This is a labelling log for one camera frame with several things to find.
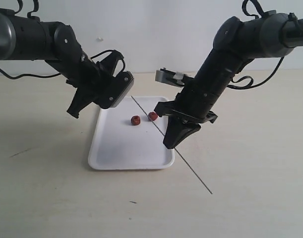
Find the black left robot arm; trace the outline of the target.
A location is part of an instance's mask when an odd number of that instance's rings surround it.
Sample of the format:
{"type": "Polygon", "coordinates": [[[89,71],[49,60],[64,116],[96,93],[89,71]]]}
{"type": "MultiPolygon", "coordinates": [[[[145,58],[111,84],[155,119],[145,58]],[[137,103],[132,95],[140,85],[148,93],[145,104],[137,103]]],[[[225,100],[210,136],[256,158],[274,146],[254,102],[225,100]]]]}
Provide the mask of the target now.
{"type": "Polygon", "coordinates": [[[129,71],[114,74],[123,55],[111,50],[94,62],[83,51],[71,26],[20,17],[0,8],[0,60],[43,60],[76,88],[67,112],[79,117],[82,109],[95,103],[102,109],[114,108],[134,84],[129,71]]]}

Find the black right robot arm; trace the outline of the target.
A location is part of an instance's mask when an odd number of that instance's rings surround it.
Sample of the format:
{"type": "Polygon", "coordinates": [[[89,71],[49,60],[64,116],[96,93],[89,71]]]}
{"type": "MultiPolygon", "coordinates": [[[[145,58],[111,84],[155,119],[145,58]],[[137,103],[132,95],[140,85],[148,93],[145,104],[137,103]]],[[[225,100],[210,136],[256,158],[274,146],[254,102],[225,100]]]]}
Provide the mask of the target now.
{"type": "Polygon", "coordinates": [[[160,69],[156,81],[180,87],[173,101],[159,102],[158,116],[169,118],[163,143],[173,149],[217,118],[212,107],[232,79],[254,59],[283,58],[303,47],[303,19],[292,13],[265,12],[260,18],[242,22],[233,16],[218,30],[213,48],[195,77],[175,79],[174,73],[160,69]]]}

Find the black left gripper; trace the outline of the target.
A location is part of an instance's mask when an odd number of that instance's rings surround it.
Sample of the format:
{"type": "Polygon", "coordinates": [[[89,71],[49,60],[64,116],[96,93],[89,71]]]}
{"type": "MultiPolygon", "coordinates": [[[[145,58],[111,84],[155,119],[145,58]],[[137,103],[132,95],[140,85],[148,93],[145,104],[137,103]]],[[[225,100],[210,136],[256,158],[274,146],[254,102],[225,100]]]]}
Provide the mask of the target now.
{"type": "Polygon", "coordinates": [[[67,113],[74,118],[79,118],[79,113],[85,107],[94,103],[102,109],[111,108],[113,99],[113,87],[116,86],[116,76],[125,70],[123,55],[117,50],[105,50],[93,58],[109,53],[101,61],[85,62],[85,75],[77,82],[68,81],[77,90],[67,113]]]}

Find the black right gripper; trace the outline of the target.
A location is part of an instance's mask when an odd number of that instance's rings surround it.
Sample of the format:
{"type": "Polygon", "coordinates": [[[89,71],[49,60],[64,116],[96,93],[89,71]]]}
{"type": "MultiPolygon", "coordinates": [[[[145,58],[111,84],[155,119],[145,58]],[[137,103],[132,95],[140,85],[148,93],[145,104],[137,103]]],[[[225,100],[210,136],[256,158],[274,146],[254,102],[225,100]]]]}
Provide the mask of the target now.
{"type": "Polygon", "coordinates": [[[173,101],[158,102],[154,109],[160,117],[169,116],[163,140],[168,149],[201,129],[199,124],[207,120],[218,99],[218,75],[197,74],[181,89],[173,101]]]}

